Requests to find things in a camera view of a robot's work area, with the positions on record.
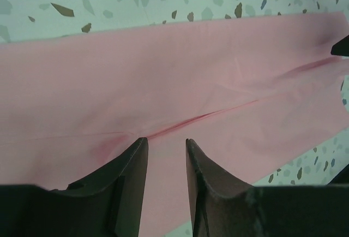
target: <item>light green surface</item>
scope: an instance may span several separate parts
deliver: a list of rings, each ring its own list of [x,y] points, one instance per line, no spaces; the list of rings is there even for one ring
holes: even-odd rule
[[[74,17],[62,16],[50,3],[73,10]],[[89,23],[90,32],[96,32],[180,21],[228,19],[240,16],[240,13],[245,17],[329,11],[344,11],[349,18],[349,0],[0,0],[0,42],[85,34],[82,28]],[[342,91],[344,103],[349,99],[348,94],[347,77]],[[256,185],[327,183],[348,163],[347,129],[280,167]],[[191,236],[190,222],[166,235],[180,236]]]

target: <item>pink fabric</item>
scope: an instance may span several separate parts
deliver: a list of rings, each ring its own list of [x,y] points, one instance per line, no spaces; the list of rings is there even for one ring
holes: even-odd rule
[[[253,183],[349,126],[342,13],[0,46],[0,183],[64,189],[149,137],[140,237],[189,220],[185,139]]]

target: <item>cloth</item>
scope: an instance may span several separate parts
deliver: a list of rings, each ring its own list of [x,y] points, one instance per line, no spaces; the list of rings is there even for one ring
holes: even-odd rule
[[[349,126],[342,13],[0,45],[0,183],[65,189],[149,138],[140,237],[190,218],[185,139],[254,183]]]

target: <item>terrazzo table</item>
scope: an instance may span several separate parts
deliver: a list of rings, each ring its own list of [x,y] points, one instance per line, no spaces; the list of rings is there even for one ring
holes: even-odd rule
[[[331,11],[343,11],[349,19],[349,0],[0,0],[0,43],[182,21]],[[349,110],[349,77],[342,97]],[[349,129],[255,185],[324,184],[347,164]],[[190,222],[166,237],[186,235],[191,235]]]

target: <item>brown speckle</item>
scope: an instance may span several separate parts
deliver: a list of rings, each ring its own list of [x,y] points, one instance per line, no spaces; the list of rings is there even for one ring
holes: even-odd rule
[[[176,16],[177,16],[177,11],[175,10],[174,12],[172,12],[172,18],[176,19]]]
[[[189,13],[189,14],[187,15],[186,18],[187,18],[189,21],[194,21],[194,13],[193,13],[193,12]]]
[[[302,178],[302,167],[298,170],[297,179],[300,180]]]
[[[273,179],[274,179],[274,174],[272,174],[272,175],[269,177],[268,182],[271,183],[271,182],[273,181]]]
[[[325,171],[328,167],[328,161],[325,162],[325,167],[323,168],[323,171]]]
[[[242,3],[240,2],[234,11],[235,17],[241,17],[242,16]]]
[[[90,30],[91,30],[91,23],[88,23],[88,24],[86,24],[85,26],[83,26],[83,27],[81,28],[81,31],[82,31],[83,33],[88,33]]]
[[[51,5],[63,16],[74,17],[74,11],[72,9],[66,8],[64,6],[51,3]]]

